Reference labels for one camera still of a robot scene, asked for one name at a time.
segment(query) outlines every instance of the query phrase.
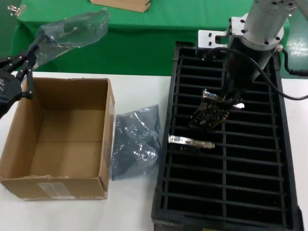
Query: green tablecloth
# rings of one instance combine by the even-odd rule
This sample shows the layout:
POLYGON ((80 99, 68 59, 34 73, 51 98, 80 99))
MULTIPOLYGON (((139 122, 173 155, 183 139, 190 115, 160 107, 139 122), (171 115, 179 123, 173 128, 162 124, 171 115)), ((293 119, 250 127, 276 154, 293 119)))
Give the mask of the green tablecloth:
MULTIPOLYGON (((196 42, 199 29, 225 30, 231 16, 247 13, 253 0, 152 0, 145 13, 106 7, 111 15, 107 35, 74 49, 39 71, 169 76, 176 41, 196 42)), ((42 24, 103 6, 88 0, 22 0, 13 53, 26 49, 42 24)), ((285 37, 289 24, 285 25, 285 37)))

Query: cable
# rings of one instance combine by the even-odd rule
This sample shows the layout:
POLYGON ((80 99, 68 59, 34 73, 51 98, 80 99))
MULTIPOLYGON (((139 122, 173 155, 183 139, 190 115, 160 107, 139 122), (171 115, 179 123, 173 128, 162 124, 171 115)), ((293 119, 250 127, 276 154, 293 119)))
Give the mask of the cable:
POLYGON ((287 72, 289 72, 290 75, 308 77, 308 70, 290 70, 288 52, 285 49, 282 49, 282 52, 284 54, 284 68, 287 72))
POLYGON ((216 48, 213 48, 211 49, 208 53, 206 53, 205 57, 204 57, 204 60, 206 60, 208 57, 211 57, 213 56, 214 53, 216 52, 219 52, 219 51, 225 51, 225 52, 229 52, 229 53, 234 53, 234 54, 237 54, 237 55, 240 55, 242 56, 243 58, 245 58, 248 62, 250 62, 255 69, 258 70, 258 72, 261 74, 261 76, 264 78, 265 82, 273 89, 273 91, 289 100, 305 100, 305 99, 308 99, 308 95, 306 96, 303 96, 303 97, 292 97, 292 96, 289 96, 289 95, 286 95, 284 94, 282 91, 280 91, 272 82, 271 80, 269 79, 269 77, 267 76, 267 74, 262 70, 262 68, 252 59, 250 58, 248 55, 240 52, 240 51, 237 51, 237 50, 234 50, 234 49, 231 49, 231 48, 226 48, 226 47, 216 47, 216 48))

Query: box flap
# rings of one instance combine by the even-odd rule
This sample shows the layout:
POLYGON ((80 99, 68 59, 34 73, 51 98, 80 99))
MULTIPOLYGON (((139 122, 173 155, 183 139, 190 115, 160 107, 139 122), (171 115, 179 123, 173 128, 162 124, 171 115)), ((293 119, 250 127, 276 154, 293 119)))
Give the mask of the box flap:
POLYGON ((97 177, 102 142, 38 142, 30 175, 97 177))
POLYGON ((29 175, 42 122, 43 111, 36 95, 31 101, 21 99, 16 111, 0 160, 2 178, 29 175))
POLYGON ((115 8, 130 10, 130 11, 137 11, 137 12, 145 12, 151 4, 148 3, 147 5, 139 5, 129 2, 123 2, 120 0, 91 0, 93 4, 103 5, 103 6, 111 6, 115 8))
POLYGON ((103 110, 44 111, 38 141, 100 141, 103 137, 103 110))
POLYGON ((150 3, 151 0, 117 0, 117 1, 122 1, 122 2, 127 2, 127 3, 132 3, 132 4, 137 4, 137 5, 147 5, 150 3))
POLYGON ((28 177, 1 180, 17 197, 24 200, 105 199, 99 178, 28 177))
POLYGON ((107 80, 34 78, 34 87, 44 110, 104 110, 107 80))
POLYGON ((108 190, 109 170, 111 164, 111 151, 113 141, 113 128, 115 120, 115 98, 112 92, 111 82, 108 80, 107 102, 103 130, 103 148, 99 176, 104 189, 108 190))

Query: open cardboard box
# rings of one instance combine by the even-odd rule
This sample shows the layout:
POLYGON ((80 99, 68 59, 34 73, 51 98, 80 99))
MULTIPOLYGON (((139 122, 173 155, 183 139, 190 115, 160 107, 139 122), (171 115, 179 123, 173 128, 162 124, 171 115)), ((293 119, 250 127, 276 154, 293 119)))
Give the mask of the open cardboard box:
POLYGON ((150 0, 91 0, 93 4, 111 6, 115 8, 145 12, 150 6, 150 0))
POLYGON ((34 78, 34 86, 34 98, 17 106, 0 182, 24 200, 107 198, 115 103, 110 80, 34 78))

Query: black tray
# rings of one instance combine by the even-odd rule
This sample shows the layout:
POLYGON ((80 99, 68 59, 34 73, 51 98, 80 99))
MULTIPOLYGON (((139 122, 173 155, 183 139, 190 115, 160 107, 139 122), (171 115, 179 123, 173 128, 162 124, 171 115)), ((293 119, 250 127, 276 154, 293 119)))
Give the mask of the black tray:
MULTIPOLYGON (((219 94, 223 57, 203 62, 195 47, 177 44, 152 218, 155 224, 215 230, 303 230, 284 99, 258 77, 210 132, 187 127, 202 90, 219 94), (215 149, 169 144, 168 135, 212 141, 215 149)), ((265 68, 282 89, 279 57, 265 68)))

